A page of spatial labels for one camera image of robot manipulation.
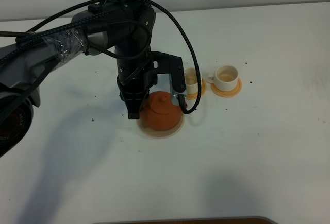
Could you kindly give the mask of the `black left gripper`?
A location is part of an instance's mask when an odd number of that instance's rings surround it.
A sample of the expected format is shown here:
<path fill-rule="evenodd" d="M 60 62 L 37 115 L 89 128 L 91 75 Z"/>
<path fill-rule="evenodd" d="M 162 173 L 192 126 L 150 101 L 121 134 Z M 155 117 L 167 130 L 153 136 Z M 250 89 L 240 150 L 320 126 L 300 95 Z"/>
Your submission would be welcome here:
<path fill-rule="evenodd" d="M 128 119 L 139 119 L 149 88 L 157 84 L 157 64 L 118 64 L 117 84 Z"/>

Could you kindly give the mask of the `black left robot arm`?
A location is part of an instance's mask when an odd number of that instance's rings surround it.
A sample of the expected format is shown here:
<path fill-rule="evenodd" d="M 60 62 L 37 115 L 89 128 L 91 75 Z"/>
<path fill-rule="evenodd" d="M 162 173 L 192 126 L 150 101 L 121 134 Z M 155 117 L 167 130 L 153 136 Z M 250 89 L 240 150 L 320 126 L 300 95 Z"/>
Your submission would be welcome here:
<path fill-rule="evenodd" d="M 3 37 L 15 37 L 15 43 L 1 48 L 1 154 L 29 130 L 43 80 L 80 54 L 106 54 L 117 60 L 120 97 L 128 117 L 138 119 L 156 83 L 149 76 L 155 8 L 151 0 L 90 0 L 75 6 L 78 14 L 66 25 L 2 32 Z"/>

